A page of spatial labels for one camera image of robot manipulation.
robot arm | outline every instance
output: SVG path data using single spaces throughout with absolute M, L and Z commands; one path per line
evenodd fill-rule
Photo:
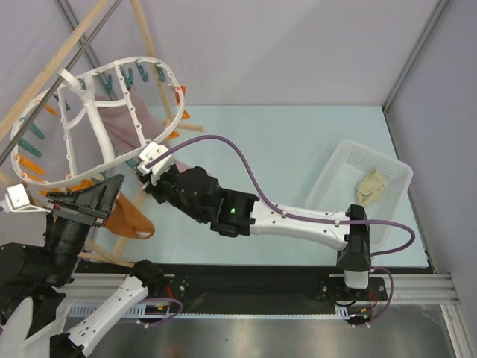
M 148 164 L 167 153 L 164 145 L 155 142 L 140 154 L 137 166 L 143 189 L 162 204 L 168 202 L 220 235 L 275 234 L 305 239 L 329 246 L 338 252 L 337 267 L 344 271 L 345 283 L 352 289 L 366 289 L 370 264 L 369 228 L 365 224 L 339 225 L 339 222 L 366 219 L 364 208 L 351 205 L 346 212 L 320 213 L 276 204 L 273 211 L 262 198 L 246 192 L 220 187 L 216 178 L 201 167 L 179 173 L 172 156 L 151 168 Z M 337 224 L 305 222 L 286 214 L 326 219 Z
M 72 282 L 89 229 L 107 219 L 123 180 L 116 175 L 85 190 L 50 192 L 50 202 L 43 210 L 49 212 L 45 245 L 10 243 L 0 247 L 0 357 L 87 357 L 130 308 L 152 292 L 162 292 L 166 285 L 162 270 L 143 260 L 89 318 L 68 333 L 56 334 L 57 308 L 65 298 L 56 288 Z M 8 195 L 12 211 L 35 210 L 21 184 Z M 26 199 L 18 201 L 15 195 Z

orange sock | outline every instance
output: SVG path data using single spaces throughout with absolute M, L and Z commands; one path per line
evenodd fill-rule
M 151 220 L 146 218 L 122 193 L 103 226 L 112 233 L 129 239 L 148 239 L 155 232 Z

wooden stick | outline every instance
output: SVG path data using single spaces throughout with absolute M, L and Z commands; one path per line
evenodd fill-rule
M 107 251 L 105 248 L 102 248 L 100 245 L 92 241 L 90 238 L 86 239 L 85 245 L 88 248 L 91 248 L 95 253 L 100 254 L 100 256 L 104 257 L 106 260 L 110 261 L 111 263 L 115 263 L 116 265 L 119 265 L 119 261 L 121 260 L 117 260 L 109 251 Z
M 0 172 L 0 183 L 4 188 L 6 188 L 7 186 L 14 185 L 15 180 L 10 175 Z
M 66 41 L 49 62 L 43 67 L 41 72 L 35 77 L 30 86 L 23 92 L 21 97 L 10 108 L 7 115 L 0 122 L 0 139 L 7 134 L 25 111 L 28 104 L 33 101 L 37 93 L 45 86 L 46 81 L 56 72 L 57 68 L 66 58 L 68 53 L 76 46 L 76 42 L 83 36 L 88 27 L 95 21 L 99 13 L 106 7 L 109 0 L 99 0 L 96 6 L 86 16 L 86 18 L 71 32 Z
M 97 260 L 103 263 L 111 263 L 108 259 L 99 255 L 91 254 L 90 252 L 80 252 L 78 256 L 83 257 L 84 259 Z M 122 261 L 122 260 L 117 261 L 117 263 L 115 264 L 120 266 L 125 266 L 125 267 L 134 267 L 133 263 L 130 263 L 128 261 Z
M 146 198 L 146 192 L 144 190 L 139 190 L 137 196 L 134 198 L 134 206 L 137 207 L 138 209 L 141 209 L 145 198 Z M 115 258 L 115 260 L 121 259 L 122 253 L 124 252 L 126 248 L 128 240 L 129 239 L 127 237 L 121 236 L 116 242 L 116 245 L 114 246 L 114 249 L 113 249 L 113 257 Z
M 190 125 L 189 123 L 179 123 L 177 129 L 186 129 L 188 131 L 203 132 L 203 125 Z
M 134 15 L 136 16 L 136 22 L 139 27 L 139 32 L 142 36 L 142 41 L 146 47 L 146 55 L 149 57 L 157 58 L 156 50 L 151 39 L 151 33 L 149 32 L 148 23 L 146 22 L 146 17 L 144 15 L 144 10 L 141 6 L 141 0 L 130 0 L 131 7 L 133 8 Z M 154 64 L 151 64 L 153 71 L 156 71 Z M 165 115 L 167 116 L 167 126 L 172 123 L 174 115 L 172 114 L 171 102 L 169 102 L 169 97 L 167 96 L 167 88 L 165 84 L 159 79 L 157 79 L 157 88 L 159 88 L 159 94 L 161 96 L 162 105 L 164 106 Z

beige cloth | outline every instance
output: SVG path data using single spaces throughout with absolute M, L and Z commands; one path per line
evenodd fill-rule
M 359 184 L 356 191 L 358 202 L 365 206 L 373 201 L 378 201 L 385 191 L 386 181 L 382 178 L 377 169 L 371 169 L 364 180 Z

table surface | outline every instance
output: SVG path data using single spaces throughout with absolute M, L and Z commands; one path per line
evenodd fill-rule
M 151 108 L 159 116 L 159 108 Z M 396 156 L 380 107 L 323 106 L 189 106 L 191 123 L 206 134 L 232 140 L 244 153 L 265 194 L 277 203 L 303 207 L 327 160 L 341 140 L 351 139 L 384 154 Z M 180 131 L 176 145 L 197 132 Z M 240 159 L 227 145 L 203 141 L 178 151 L 174 157 L 202 166 L 223 188 L 255 193 Z M 125 164 L 115 173 L 126 176 L 122 192 L 131 200 L 139 191 L 133 170 Z M 142 212 L 156 233 L 147 240 L 129 240 L 123 258 L 157 263 L 223 265 L 334 266 L 336 251 L 323 245 L 282 236 L 228 238 L 210 231 L 168 204 L 147 197 Z M 374 266 L 427 267 L 426 253 L 409 199 L 403 201 L 397 222 L 417 233 L 414 244 L 399 253 L 373 258 Z M 404 230 L 393 229 L 382 249 L 407 242 Z M 112 250 L 116 237 L 98 232 L 97 242 Z

